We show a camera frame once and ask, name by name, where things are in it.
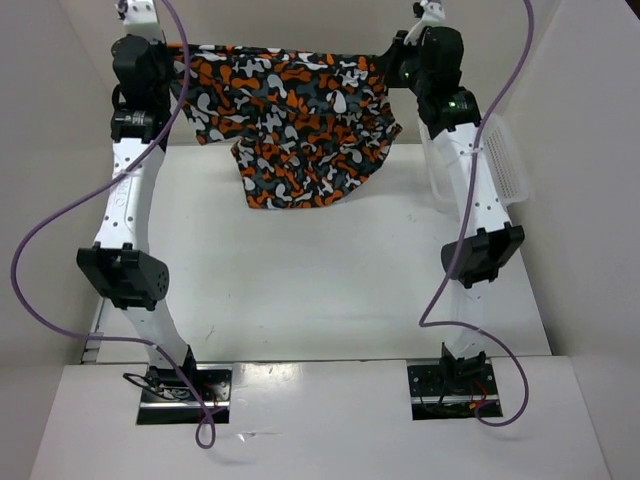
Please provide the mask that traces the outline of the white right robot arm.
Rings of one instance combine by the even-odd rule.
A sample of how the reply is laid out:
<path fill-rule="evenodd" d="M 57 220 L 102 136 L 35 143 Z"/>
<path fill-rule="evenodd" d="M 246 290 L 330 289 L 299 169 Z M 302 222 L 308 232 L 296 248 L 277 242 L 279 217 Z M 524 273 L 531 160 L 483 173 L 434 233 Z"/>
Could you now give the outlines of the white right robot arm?
<path fill-rule="evenodd" d="M 407 88 L 416 97 L 424 145 L 444 163 L 461 220 L 458 239 L 441 249 L 451 289 L 448 325 L 460 333 L 442 344 L 438 378 L 460 393 L 484 369 L 488 287 L 525 239 L 501 203 L 484 151 L 482 117 L 473 93 L 460 84 L 464 45 L 446 26 L 417 26 L 396 34 L 382 56 L 386 84 Z"/>

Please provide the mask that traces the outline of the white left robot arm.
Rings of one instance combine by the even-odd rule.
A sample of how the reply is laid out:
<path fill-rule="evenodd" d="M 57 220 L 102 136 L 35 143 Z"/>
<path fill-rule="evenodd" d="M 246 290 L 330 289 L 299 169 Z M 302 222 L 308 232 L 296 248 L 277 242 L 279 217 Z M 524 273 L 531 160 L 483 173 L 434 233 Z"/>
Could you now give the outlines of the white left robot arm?
<path fill-rule="evenodd" d="M 165 44 L 135 35 L 117 40 L 111 55 L 118 80 L 110 121 L 115 183 L 93 244 L 78 250 L 76 263 L 145 341 L 147 388 L 185 400 L 198 391 L 200 376 L 166 302 L 168 266 L 149 247 L 152 198 L 174 117 L 172 58 Z"/>

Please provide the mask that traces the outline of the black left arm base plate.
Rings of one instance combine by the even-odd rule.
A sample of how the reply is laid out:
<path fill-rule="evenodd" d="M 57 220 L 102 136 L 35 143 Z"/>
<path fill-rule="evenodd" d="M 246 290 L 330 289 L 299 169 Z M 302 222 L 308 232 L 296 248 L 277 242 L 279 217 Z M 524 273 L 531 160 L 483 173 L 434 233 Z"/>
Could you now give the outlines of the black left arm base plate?
<path fill-rule="evenodd" d="M 228 424 L 233 367 L 231 364 L 199 364 L 192 384 L 212 413 L 216 424 Z M 204 411 L 189 388 L 177 378 L 161 380 L 157 372 L 124 373 L 123 378 L 141 391 L 136 424 L 197 425 Z"/>

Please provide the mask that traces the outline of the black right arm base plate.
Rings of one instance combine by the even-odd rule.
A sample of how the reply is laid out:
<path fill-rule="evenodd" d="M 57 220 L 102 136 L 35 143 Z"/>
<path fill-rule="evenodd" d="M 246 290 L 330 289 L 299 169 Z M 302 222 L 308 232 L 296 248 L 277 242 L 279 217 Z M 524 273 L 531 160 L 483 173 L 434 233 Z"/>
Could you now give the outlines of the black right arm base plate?
<path fill-rule="evenodd" d="M 437 360 L 408 362 L 406 369 L 414 421 L 473 418 L 477 407 L 482 418 L 503 416 L 490 363 L 457 380 L 445 380 Z"/>

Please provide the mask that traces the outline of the orange black camouflage shorts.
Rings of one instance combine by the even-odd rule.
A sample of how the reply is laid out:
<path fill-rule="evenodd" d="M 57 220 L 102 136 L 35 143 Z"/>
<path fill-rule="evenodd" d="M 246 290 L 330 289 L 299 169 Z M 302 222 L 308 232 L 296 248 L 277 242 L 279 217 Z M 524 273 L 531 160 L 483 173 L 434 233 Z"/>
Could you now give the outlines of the orange black camouflage shorts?
<path fill-rule="evenodd" d="M 375 55 L 172 44 L 201 145 L 231 142 L 253 209 L 326 207 L 383 167 L 402 128 Z"/>

